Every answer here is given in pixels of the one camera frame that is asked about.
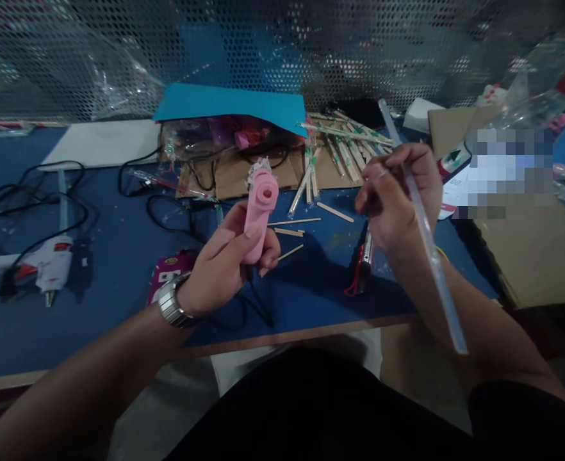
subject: hand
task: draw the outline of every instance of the hand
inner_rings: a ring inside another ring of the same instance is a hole
[[[426,144],[402,144],[387,158],[373,158],[364,169],[366,180],[355,199],[355,209],[368,209],[370,232],[385,252],[404,253],[421,243],[417,217],[404,183],[401,164],[411,167],[432,231],[443,198],[443,183],[432,150]]]
[[[203,317],[217,310],[244,285],[246,268],[240,263],[261,237],[258,226],[244,231],[247,203],[238,202],[233,206],[199,253],[191,276],[178,290],[178,302],[187,314]],[[278,238],[268,228],[258,262],[260,277],[276,267],[280,255]]]

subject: perforated metal sheet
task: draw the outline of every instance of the perforated metal sheet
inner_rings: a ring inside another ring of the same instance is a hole
[[[0,0],[0,120],[149,117],[174,81],[472,103],[565,67],[558,0]]]

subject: silver watch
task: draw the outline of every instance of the silver watch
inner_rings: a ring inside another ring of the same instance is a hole
[[[160,288],[159,307],[167,323],[176,328],[190,328],[199,323],[199,318],[192,317],[184,312],[178,304],[176,293],[191,275],[191,271],[183,272]]]

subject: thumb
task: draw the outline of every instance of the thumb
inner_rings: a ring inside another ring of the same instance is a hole
[[[244,256],[257,246],[262,235],[261,227],[251,225],[243,234],[231,240],[227,246],[221,251],[219,257],[221,264],[226,267],[238,266]]]
[[[403,217],[413,212],[413,205],[398,180],[381,163],[374,163],[364,170],[364,177],[372,186],[386,212]]]

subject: table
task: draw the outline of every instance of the table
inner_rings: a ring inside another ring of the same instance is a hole
[[[37,129],[26,138],[0,138],[0,184],[17,181],[27,167],[39,164],[63,133],[63,129]],[[76,174],[68,172],[68,181],[74,181]],[[45,370],[138,312],[146,303],[155,261],[181,248],[201,247],[185,234],[158,229],[146,216],[146,197],[121,197],[116,192],[116,178],[117,168],[86,172],[78,195],[89,207],[90,217],[81,229],[70,233],[75,242],[70,278],[54,305],[46,309],[44,296],[33,284],[23,287],[8,302],[0,301],[0,388],[34,382]],[[42,188],[58,190],[57,175],[46,174]],[[357,298],[343,294],[352,278],[349,266],[365,223],[353,211],[354,197],[354,190],[322,193],[325,203],[354,217],[354,223],[318,207],[300,206],[296,219],[322,220],[286,226],[304,229],[302,239],[279,236],[283,252],[300,243],[305,247],[281,261],[266,279],[256,282],[274,314],[274,328],[268,328],[250,309],[242,324],[240,303],[232,300],[215,314],[218,322],[231,329],[200,324],[184,346],[187,356],[381,327],[414,318],[412,303],[379,254],[375,256],[375,277],[369,293]],[[292,192],[280,195],[271,222],[287,220],[292,198]],[[38,207],[18,218],[0,218],[0,250],[19,253],[58,230],[58,208]],[[70,222],[77,218],[71,210]],[[169,225],[186,225],[186,215],[173,205],[161,203],[155,213],[169,215]],[[217,224],[214,211],[199,211],[194,217],[196,229],[211,235]],[[435,239],[465,277],[490,298],[496,297],[449,221],[438,224]],[[251,296],[246,287],[244,290]]]

